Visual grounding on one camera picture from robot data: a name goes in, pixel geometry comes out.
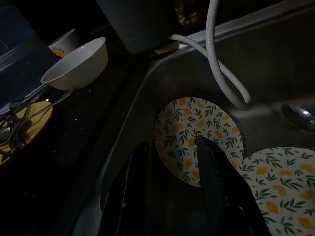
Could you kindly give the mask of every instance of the white hose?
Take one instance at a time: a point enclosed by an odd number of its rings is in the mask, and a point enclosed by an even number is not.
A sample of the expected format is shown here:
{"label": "white hose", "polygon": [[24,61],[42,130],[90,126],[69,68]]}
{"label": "white hose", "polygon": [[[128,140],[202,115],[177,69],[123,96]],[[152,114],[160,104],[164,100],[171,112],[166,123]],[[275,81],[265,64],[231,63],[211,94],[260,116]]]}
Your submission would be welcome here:
{"label": "white hose", "polygon": [[[197,49],[199,52],[201,52],[205,57],[207,57],[213,76],[217,84],[219,85],[220,89],[222,90],[224,95],[227,97],[227,99],[236,107],[240,109],[247,109],[248,106],[244,104],[244,102],[247,104],[250,102],[251,97],[249,93],[247,92],[244,85],[237,79],[237,77],[226,66],[224,66],[220,61],[218,61],[216,57],[215,48],[214,48],[214,31],[215,31],[215,19],[216,19],[218,3],[219,3],[219,0],[210,0],[210,3],[209,3],[207,22],[206,22],[206,49],[202,47],[200,44],[198,44],[196,41],[189,39],[187,37],[181,36],[181,35],[174,34],[174,35],[171,35],[169,39],[188,44],[194,47],[195,49]],[[224,76],[222,75],[222,72],[235,85],[237,90],[242,95],[244,102],[241,101],[237,97],[237,95],[234,94],[232,89],[228,86],[227,82],[225,81]]]}
{"label": "white hose", "polygon": [[[207,50],[202,47],[199,43],[197,43],[196,41],[181,36],[181,35],[177,35],[177,34],[173,34],[171,35],[168,39],[172,39],[172,40],[176,40],[182,43],[185,43],[191,47],[194,47],[196,50],[198,50],[199,52],[201,52],[205,57],[208,57],[207,54]],[[237,90],[240,92],[240,94],[242,95],[244,101],[246,103],[249,103],[250,101],[250,95],[247,92],[246,88],[244,87],[244,85],[237,79],[237,77],[225,66],[223,65],[220,61],[219,61],[219,65],[221,68],[221,71],[223,72],[224,75],[226,75],[226,77],[235,85],[235,87],[237,88]]]}

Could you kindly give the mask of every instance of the cup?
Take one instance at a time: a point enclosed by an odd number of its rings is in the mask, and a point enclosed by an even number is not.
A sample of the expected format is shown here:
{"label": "cup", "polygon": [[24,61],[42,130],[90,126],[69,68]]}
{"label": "cup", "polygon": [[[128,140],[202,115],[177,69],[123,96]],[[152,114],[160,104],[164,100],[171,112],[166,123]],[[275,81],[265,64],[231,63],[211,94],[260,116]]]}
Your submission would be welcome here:
{"label": "cup", "polygon": [[59,59],[62,59],[81,45],[82,43],[80,42],[75,29],[72,29],[56,39],[48,47]]}

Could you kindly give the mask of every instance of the kitchen utensil handle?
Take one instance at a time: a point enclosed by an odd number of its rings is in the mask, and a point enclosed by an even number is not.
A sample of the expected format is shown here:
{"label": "kitchen utensil handle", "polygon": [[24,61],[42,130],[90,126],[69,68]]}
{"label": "kitchen utensil handle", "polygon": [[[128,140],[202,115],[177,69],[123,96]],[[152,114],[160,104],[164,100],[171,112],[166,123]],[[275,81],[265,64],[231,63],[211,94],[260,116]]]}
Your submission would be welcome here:
{"label": "kitchen utensil handle", "polygon": [[42,84],[40,86],[38,86],[37,88],[35,88],[32,92],[30,92],[28,95],[26,95],[24,98],[25,100],[23,102],[25,102],[28,98],[33,97],[35,94],[37,94],[38,92],[40,92],[41,90],[43,90],[44,88],[46,88],[46,86],[48,86],[47,83]]}
{"label": "kitchen utensil handle", "polygon": [[47,107],[44,107],[43,109],[39,110],[38,112],[34,113],[33,115],[31,115],[27,120],[32,119],[34,116],[48,110],[49,108],[51,108],[52,106],[56,105],[57,103],[60,103],[61,101],[64,101],[67,97],[69,97],[72,92],[75,90],[75,88],[71,89],[70,91],[68,91],[67,93],[65,93],[62,97],[60,97],[59,99],[57,99],[56,101],[52,102],[51,104],[49,104]]}

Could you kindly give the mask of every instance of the plate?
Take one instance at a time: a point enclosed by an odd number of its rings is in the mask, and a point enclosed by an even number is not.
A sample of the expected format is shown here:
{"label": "plate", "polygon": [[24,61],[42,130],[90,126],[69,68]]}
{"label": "plate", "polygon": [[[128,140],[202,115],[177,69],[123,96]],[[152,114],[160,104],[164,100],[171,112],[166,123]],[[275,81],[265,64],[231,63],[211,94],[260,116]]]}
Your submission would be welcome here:
{"label": "plate", "polygon": [[[43,109],[44,107],[48,106],[49,104],[50,104],[50,102],[46,102],[46,101],[37,102],[37,103],[32,104],[31,109],[30,109],[30,115]],[[26,110],[26,108],[19,111],[16,114],[16,116],[18,118],[22,118],[25,110]],[[53,111],[53,108],[51,107],[47,111],[42,112],[42,113],[34,116],[31,119],[32,125],[26,132],[26,135],[27,135],[26,145],[30,141],[32,141],[39,134],[39,132],[43,129],[45,124],[48,122],[48,120],[52,114],[52,111]],[[0,146],[0,150],[7,151],[7,152],[10,151],[9,144],[4,144],[4,145]],[[6,162],[7,160],[9,160],[9,158],[2,161],[2,155],[0,154],[0,165],[3,164],[4,162]]]}
{"label": "plate", "polygon": [[195,97],[169,103],[156,119],[154,141],[162,162],[177,178],[200,187],[197,134],[219,144],[232,165],[243,159],[243,142],[232,118],[219,106]]}
{"label": "plate", "polygon": [[274,147],[237,168],[250,186],[273,236],[315,233],[315,152]]}

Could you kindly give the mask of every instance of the ceramic bowl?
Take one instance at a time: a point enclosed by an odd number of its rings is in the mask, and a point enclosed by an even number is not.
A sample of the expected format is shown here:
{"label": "ceramic bowl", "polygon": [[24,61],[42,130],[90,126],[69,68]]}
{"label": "ceramic bowl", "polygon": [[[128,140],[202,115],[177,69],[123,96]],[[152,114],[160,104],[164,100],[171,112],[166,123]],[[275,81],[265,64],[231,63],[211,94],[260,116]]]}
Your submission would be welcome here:
{"label": "ceramic bowl", "polygon": [[77,48],[54,64],[40,81],[62,91],[89,85],[107,66],[105,41],[105,38],[97,38]]}

